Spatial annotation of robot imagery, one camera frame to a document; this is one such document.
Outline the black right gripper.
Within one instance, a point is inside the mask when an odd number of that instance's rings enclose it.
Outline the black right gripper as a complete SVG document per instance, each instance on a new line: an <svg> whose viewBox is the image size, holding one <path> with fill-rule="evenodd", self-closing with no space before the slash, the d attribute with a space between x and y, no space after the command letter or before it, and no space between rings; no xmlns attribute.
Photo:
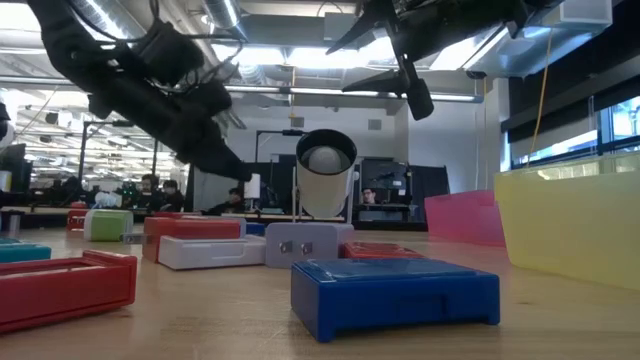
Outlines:
<svg viewBox="0 0 640 360"><path fill-rule="evenodd" d="M397 14L391 1L379 7L364 7L354 25L330 48L330 55L372 31L386 26L400 71L388 70L356 81L343 92L371 91L403 93L416 120L429 117L434 104L426 82L419 78L414 63L435 52L503 25L516 31L525 25L522 0L442 0L423 4Z"/></svg>

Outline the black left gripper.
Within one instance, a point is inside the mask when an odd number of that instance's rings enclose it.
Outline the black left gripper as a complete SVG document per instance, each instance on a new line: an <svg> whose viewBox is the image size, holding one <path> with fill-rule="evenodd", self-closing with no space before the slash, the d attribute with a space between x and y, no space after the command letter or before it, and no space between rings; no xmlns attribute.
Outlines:
<svg viewBox="0 0 640 360"><path fill-rule="evenodd" d="M217 80L187 93L165 94L145 80L118 75L92 90L89 109L101 118L123 116L202 172L249 181L249 167L226 145L212 120L232 104Z"/></svg>

